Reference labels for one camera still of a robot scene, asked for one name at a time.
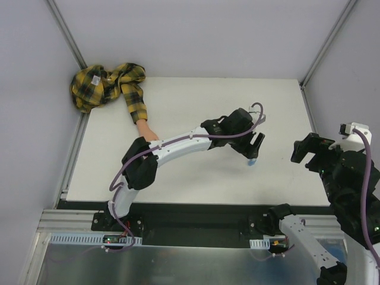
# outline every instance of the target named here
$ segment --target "yellow plaid shirt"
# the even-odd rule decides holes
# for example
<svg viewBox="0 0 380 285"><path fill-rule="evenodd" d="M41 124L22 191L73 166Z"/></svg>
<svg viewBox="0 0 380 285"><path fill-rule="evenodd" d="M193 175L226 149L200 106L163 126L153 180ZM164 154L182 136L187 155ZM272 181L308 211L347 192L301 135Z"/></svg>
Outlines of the yellow plaid shirt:
<svg viewBox="0 0 380 285"><path fill-rule="evenodd" d="M72 101L83 113L105 105L123 93L133 121L148 119L143 90L138 83L145 80L145 69L137 64L122 64L113 71L93 65L79 71L72 79Z"/></svg>

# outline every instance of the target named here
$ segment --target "purple cable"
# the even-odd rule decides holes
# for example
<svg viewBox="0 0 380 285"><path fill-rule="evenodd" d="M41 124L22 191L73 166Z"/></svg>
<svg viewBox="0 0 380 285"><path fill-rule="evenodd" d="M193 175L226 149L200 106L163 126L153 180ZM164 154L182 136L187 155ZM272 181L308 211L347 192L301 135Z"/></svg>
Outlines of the purple cable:
<svg viewBox="0 0 380 285"><path fill-rule="evenodd" d="M353 132L356 133L363 140L364 147L366 150L366 167L365 167L364 178L363 178L362 196L360 199L360 218L362 220L363 236L364 236L364 240L367 244L369 251L372 253L373 257L375 258L377 267L379 269L380 257L377 254L375 248L373 247L371 240L369 239L368 225L367 225L367 191L368 191L368 182L369 182L369 177L371 175L371 167L372 167L371 147L369 146L366 136L362 132L360 132L357 129L354 129Z"/></svg>
<svg viewBox="0 0 380 285"><path fill-rule="evenodd" d="M130 165L134 160L138 159L139 157L141 156L144 156L148 153L151 153L151 152L154 152L155 150L158 150L160 147L166 147L168 145L171 145L171 144L174 144L174 143L177 143L179 141L183 141L183 140L187 140L187 139L192 139L192 138L222 138L222 139L231 139L231 138L239 138L239 137L242 137L250 132L252 132L256 127L257 125L260 123L261 121L261 118L262 118L262 115L264 114L264 107L262 106L261 103L259 102L256 102L254 104L252 104L251 107L254 107L255 105L258 105L260 107L260 115L259 115L259 118L258 120L256 121L256 123L254 123L254 125L247 131L245 132L242 132L240 134L236 134L236 135L193 135L192 137L190 135L186 135L186 136L183 136L183 137L180 137L180 138L175 138L174 140L171 140L171 141L167 141L165 143L163 143L161 146L156 146L156 147L153 147L149 150L145 150L141 153L138 153L136 154L135 156L132 156L122 167L121 169L119 170L119 172L116 174L115 178L113 178L112 182L111 182L111 185L109 186L109 191L112 192L114 190L116 190L115 194L113 195L113 198L112 198L112 214L113 216L115 217L116 221L123 227L123 229L125 229L128 234L132 237L132 243L128 246L126 246L125 248L123 249L120 249L120 250L116 250L118 252L120 251L127 251L129 248L131 248L134 244L135 244L135 236L133 235L133 233L131 232L131 230L128 229L128 227L126 225L124 225L119 217L116 215L116 211L115 211L115 201L116 201L116 197L118 196L118 193L119 191L121 190L121 188L124 186L124 183L123 182L119 182L115 185L116 181L119 179L120 175L123 173L123 171L128 167L128 165Z"/></svg>

